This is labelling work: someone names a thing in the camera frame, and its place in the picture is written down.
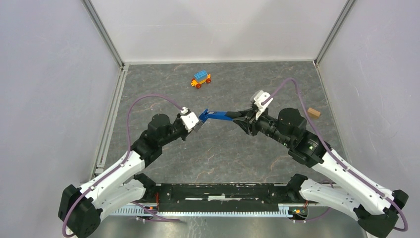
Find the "white panel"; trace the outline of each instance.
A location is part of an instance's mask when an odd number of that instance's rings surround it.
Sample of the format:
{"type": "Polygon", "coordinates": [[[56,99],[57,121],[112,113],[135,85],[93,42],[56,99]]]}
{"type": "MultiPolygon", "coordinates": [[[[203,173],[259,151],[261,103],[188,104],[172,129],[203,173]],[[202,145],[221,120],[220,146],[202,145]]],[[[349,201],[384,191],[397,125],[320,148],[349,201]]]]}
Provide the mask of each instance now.
{"type": "Polygon", "coordinates": [[[0,2],[0,237],[62,237],[89,180],[119,68],[78,0],[0,2]]]}
{"type": "Polygon", "coordinates": [[[313,60],[345,0],[93,0],[124,61],[313,60]]]}
{"type": "Polygon", "coordinates": [[[410,229],[391,238],[420,233],[419,12],[420,1],[357,1],[320,65],[352,164],[410,196],[410,229]]]}

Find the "gray marble floor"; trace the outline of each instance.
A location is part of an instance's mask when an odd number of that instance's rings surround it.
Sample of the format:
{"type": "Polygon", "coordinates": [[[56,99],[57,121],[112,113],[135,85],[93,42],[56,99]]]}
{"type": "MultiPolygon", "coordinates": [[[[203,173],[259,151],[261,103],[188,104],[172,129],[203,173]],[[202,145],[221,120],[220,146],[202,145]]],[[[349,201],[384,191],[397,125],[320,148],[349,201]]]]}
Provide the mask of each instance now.
{"type": "MultiPolygon", "coordinates": [[[[124,154],[126,145],[125,117],[131,103],[148,93],[165,94],[197,115],[204,109],[237,111],[250,107],[250,97],[257,90],[272,93],[287,77],[301,86],[308,107],[321,112],[315,120],[324,136],[341,155],[333,118],[328,108],[320,79],[312,62],[241,62],[131,65],[118,109],[106,165],[124,154]],[[195,73],[206,70],[212,82],[201,89],[191,87],[195,73]]],[[[293,84],[287,85],[269,106],[276,117],[282,108],[298,108],[300,104],[293,84]]],[[[173,120],[178,110],[160,98],[140,101],[130,116],[132,141],[147,128],[152,116],[165,113],[173,120]]],[[[209,120],[187,141],[177,140],[163,149],[163,154],[144,170],[156,182],[287,182],[300,173],[315,180],[324,177],[293,161],[287,149],[259,134],[246,135],[237,125],[209,120]]]]}

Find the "white wall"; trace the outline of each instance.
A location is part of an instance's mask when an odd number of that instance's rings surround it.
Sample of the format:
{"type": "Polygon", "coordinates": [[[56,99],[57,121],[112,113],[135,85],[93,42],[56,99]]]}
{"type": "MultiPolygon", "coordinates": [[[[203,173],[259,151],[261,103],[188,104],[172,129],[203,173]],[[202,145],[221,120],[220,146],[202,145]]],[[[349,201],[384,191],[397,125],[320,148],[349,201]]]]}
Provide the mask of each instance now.
{"type": "Polygon", "coordinates": [[[79,0],[0,3],[0,237],[62,237],[61,193],[89,178],[119,68],[79,0]]]}
{"type": "Polygon", "coordinates": [[[353,165],[410,196],[403,210],[420,234],[420,1],[359,0],[320,72],[353,165]]]}
{"type": "Polygon", "coordinates": [[[313,60],[346,0],[92,0],[124,61],[313,60]]]}

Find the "wooden block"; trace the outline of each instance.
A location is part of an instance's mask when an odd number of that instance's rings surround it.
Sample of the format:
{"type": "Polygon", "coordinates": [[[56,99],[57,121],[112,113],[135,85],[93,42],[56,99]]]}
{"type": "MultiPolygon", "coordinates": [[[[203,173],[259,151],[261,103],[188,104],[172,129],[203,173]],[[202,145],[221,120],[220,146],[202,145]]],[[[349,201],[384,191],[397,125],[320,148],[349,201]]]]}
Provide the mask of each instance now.
{"type": "Polygon", "coordinates": [[[321,115],[320,112],[318,112],[317,110],[313,109],[313,108],[308,108],[308,114],[310,117],[314,118],[314,119],[318,119],[318,117],[321,115]]]}

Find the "white connector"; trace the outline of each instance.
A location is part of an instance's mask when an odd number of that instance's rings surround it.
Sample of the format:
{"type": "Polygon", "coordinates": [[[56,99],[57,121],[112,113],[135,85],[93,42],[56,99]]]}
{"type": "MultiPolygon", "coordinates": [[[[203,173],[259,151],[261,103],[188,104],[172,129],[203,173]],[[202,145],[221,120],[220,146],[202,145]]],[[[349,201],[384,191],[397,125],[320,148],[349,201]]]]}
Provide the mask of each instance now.
{"type": "Polygon", "coordinates": [[[196,114],[188,108],[183,107],[181,110],[181,113],[183,116],[181,116],[182,123],[185,126],[185,129],[187,129],[188,132],[191,132],[194,127],[200,122],[196,114]]]}
{"type": "Polygon", "coordinates": [[[273,101],[273,99],[270,99],[266,104],[263,105],[263,102],[267,100],[267,98],[270,97],[269,93],[264,92],[263,90],[257,91],[251,98],[251,102],[255,104],[258,107],[258,112],[255,115],[255,118],[258,120],[258,118],[263,114],[263,112],[266,110],[268,105],[273,101]]]}

